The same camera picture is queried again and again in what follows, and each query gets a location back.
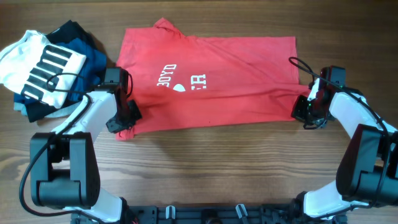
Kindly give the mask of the red printed t-shirt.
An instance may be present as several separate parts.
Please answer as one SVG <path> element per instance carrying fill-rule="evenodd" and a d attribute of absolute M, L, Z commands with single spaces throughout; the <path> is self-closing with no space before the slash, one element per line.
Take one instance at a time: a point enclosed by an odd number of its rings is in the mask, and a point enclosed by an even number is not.
<path fill-rule="evenodd" d="M 167 19 L 125 31 L 117 66 L 132 75 L 131 99 L 141 119 L 117 133 L 291 121 L 299 71 L 289 63 L 296 39 L 197 37 Z"/>

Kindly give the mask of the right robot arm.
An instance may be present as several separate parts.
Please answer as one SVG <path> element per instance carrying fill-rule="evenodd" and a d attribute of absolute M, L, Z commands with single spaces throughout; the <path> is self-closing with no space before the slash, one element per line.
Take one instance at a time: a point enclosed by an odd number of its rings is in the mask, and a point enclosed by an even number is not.
<path fill-rule="evenodd" d="M 357 89 L 346 86 L 346 70 L 325 67 L 312 75 L 310 94 L 300 95 L 292 117 L 304 129 L 324 128 L 337 120 L 350 142 L 333 182 L 302 193 L 295 218 L 332 220 L 355 209 L 397 206 L 397 129 L 385 122 Z"/>

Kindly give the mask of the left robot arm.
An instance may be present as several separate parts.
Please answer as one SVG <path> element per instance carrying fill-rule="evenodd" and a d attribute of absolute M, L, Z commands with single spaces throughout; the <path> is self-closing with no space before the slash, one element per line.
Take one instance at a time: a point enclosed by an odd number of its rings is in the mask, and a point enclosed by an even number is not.
<path fill-rule="evenodd" d="M 30 140 L 30 163 L 19 187 L 30 179 L 34 205 L 52 208 L 51 216 L 72 215 L 73 223 L 137 223 L 126 201 L 101 188 L 94 141 L 103 127 L 111 133 L 131 129 L 142 115 L 133 100 L 132 76 L 121 67 L 107 68 L 103 83 L 82 92 L 83 100 L 63 124 Z"/>

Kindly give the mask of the blue folded shirt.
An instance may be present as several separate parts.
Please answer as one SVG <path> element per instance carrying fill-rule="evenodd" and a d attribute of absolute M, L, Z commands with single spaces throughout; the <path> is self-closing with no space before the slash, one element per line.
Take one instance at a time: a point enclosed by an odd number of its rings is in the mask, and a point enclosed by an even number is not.
<path fill-rule="evenodd" d="M 79 38 L 46 45 L 42 60 L 30 71 L 22 93 L 14 95 L 14 102 L 25 106 L 46 104 L 59 109 L 68 101 L 80 101 L 79 92 L 98 84 L 100 78 L 96 74 L 105 66 L 105 54 Z"/>

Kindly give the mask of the white black striped folded shirt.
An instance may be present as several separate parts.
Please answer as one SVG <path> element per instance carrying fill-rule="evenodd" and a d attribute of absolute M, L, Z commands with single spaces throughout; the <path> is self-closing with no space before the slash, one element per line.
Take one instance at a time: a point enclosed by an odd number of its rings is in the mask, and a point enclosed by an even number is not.
<path fill-rule="evenodd" d="M 1 84 L 22 96 L 61 108 L 86 55 L 51 44 L 36 30 L 1 50 Z"/>

